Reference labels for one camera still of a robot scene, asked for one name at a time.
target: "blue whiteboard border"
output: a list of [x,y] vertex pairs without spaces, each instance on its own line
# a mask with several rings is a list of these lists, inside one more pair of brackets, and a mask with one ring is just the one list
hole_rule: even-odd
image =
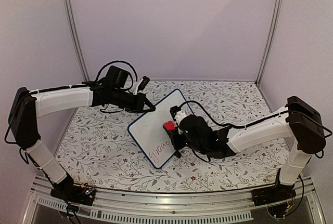
[[[179,91],[181,93],[181,95],[183,96],[184,98],[184,101],[186,101],[183,93],[181,90],[179,90],[178,88],[177,89],[174,89],[172,92],[170,92],[169,94],[167,94],[164,98],[162,98],[160,101],[158,101],[155,106],[157,106],[160,102],[162,102],[165,98],[167,98],[168,96],[170,96],[171,94],[173,94],[175,91]],[[189,104],[187,104],[187,106],[189,107],[189,109],[192,111],[192,114],[194,115],[194,112],[192,110],[192,108],[189,106]],[[130,127],[135,123],[137,122],[141,117],[143,117],[144,115],[146,115],[146,113],[142,114],[141,116],[139,116],[134,122],[132,122],[131,124],[129,124],[129,126],[127,127],[127,132],[130,134],[130,136],[132,137],[132,139],[134,140],[134,142],[136,143],[136,145],[139,147],[139,149],[142,151],[142,153],[146,156],[146,158],[148,159],[148,161],[152,164],[152,166],[155,168],[155,169],[161,169],[172,157],[173,157],[173,154],[166,160],[165,163],[163,163],[161,165],[161,167],[156,167],[154,165],[154,163],[151,161],[151,159],[149,159],[149,156],[147,156],[147,154],[144,152],[144,150],[141,148],[141,146],[139,145],[139,143],[135,140],[135,138],[133,137],[133,135],[131,134],[130,132]]]

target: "red handwriting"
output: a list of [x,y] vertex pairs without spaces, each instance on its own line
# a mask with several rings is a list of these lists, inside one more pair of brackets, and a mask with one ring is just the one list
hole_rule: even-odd
[[153,152],[149,153],[149,158],[151,158],[155,164],[158,164],[160,162],[160,160],[159,160],[160,154],[162,153],[162,151],[165,147],[169,146],[169,144],[170,144],[170,140],[166,140],[165,142],[157,145],[155,150]]

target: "table surface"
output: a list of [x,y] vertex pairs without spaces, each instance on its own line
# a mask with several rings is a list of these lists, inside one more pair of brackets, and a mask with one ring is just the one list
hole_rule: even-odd
[[[269,114],[258,88],[250,82],[150,82],[145,93],[156,103],[179,88],[187,100],[199,101],[218,122],[244,124]],[[213,129],[218,127],[208,120]],[[56,158],[78,183],[101,188],[147,192],[201,192],[241,189],[274,182],[286,161],[284,139],[248,148],[235,156],[205,163],[190,149],[163,169],[154,169],[127,133],[137,114],[104,114],[100,107],[79,108]]]

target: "red eraser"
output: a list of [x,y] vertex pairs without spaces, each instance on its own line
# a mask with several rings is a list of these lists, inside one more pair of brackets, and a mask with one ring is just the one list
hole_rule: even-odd
[[173,121],[166,122],[165,124],[163,124],[163,127],[168,131],[172,131],[172,130],[176,129],[174,124],[173,124]]

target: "white wall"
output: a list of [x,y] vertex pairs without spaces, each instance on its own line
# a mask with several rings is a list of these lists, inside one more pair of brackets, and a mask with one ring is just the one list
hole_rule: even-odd
[[[297,95],[333,129],[333,0],[283,0],[262,90],[277,109]],[[310,173],[327,223],[333,223],[333,139]]]
[[72,0],[90,77],[110,60],[154,79],[255,80],[274,0]]
[[[0,0],[0,136],[19,87],[49,88],[82,81],[62,0]],[[54,151],[70,112],[42,118],[39,131]],[[19,148],[0,141],[0,223],[19,223],[36,169]]]

